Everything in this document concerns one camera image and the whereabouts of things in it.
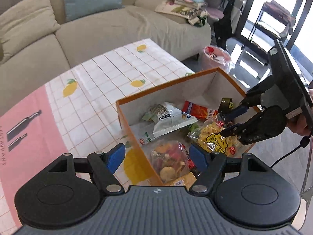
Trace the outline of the person right hand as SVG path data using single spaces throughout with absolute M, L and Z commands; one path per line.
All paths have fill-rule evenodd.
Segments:
M 306 118 L 303 114 L 297 116 L 297 120 L 289 120 L 287 127 L 290 131 L 300 136 L 309 136 L 311 133 L 311 130 L 307 125 Z

